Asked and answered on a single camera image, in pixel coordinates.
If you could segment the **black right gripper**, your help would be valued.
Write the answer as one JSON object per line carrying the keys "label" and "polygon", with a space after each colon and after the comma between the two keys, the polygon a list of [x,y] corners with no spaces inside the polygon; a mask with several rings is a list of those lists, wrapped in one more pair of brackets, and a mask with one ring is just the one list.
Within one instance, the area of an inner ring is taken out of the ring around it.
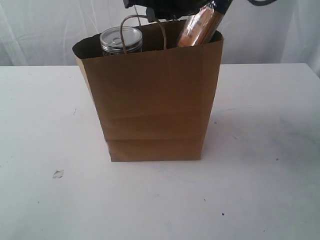
{"label": "black right gripper", "polygon": [[134,6],[146,7],[148,22],[156,20],[178,20],[197,14],[209,0],[123,0],[126,9]]}

